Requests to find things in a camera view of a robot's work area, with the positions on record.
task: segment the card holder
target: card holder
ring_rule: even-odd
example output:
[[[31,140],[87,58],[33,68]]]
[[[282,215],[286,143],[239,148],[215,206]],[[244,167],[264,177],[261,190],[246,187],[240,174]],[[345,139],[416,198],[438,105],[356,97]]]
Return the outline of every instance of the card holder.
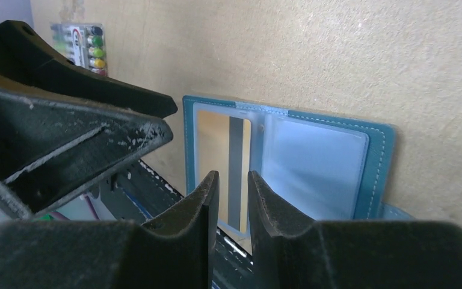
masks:
[[[199,96],[185,96],[183,112],[186,190],[218,170],[219,225],[238,236],[248,236],[249,170],[316,220],[401,216],[381,202],[395,144],[390,125]]]

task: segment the label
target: label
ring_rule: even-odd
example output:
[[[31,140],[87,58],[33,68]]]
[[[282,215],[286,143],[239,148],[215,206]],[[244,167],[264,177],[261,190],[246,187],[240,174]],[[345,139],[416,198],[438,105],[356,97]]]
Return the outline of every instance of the label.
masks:
[[[73,60],[75,65],[87,67],[83,51],[84,29],[77,26],[69,26],[68,29],[72,34]]]

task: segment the marker set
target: marker set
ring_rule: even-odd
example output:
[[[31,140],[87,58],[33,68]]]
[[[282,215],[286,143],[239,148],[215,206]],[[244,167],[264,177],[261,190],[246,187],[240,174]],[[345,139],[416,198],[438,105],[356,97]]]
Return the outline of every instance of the marker set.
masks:
[[[105,37],[101,24],[53,23],[51,30],[54,49],[73,64],[94,73],[108,74]]]

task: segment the yellow cap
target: yellow cap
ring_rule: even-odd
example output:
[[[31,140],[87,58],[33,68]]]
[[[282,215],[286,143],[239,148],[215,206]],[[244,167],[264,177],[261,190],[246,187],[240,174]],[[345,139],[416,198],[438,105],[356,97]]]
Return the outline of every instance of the yellow cap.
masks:
[[[104,68],[105,67],[105,61],[103,61],[103,60],[101,60],[99,58],[94,59],[92,62],[93,63],[92,63],[91,66],[93,66],[93,67],[96,67],[96,68]]]

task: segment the beige table surface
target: beige table surface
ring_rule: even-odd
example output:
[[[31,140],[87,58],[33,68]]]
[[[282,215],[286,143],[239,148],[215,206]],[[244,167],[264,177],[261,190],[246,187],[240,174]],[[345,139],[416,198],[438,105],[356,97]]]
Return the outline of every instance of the beige table surface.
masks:
[[[35,30],[101,22],[110,76],[171,95],[227,95],[386,122],[386,200],[462,226],[462,0],[32,0]],[[182,112],[145,157],[185,192]]]

